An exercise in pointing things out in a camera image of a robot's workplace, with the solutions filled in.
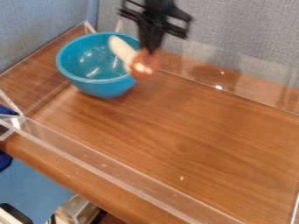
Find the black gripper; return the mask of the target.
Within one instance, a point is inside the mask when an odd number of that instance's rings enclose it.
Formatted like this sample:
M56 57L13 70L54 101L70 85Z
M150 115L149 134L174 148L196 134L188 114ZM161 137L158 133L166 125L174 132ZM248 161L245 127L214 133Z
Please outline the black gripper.
M137 24L140 47L150 54L160 48L164 34L185 39L192 16L174 0L120 0L118 14Z

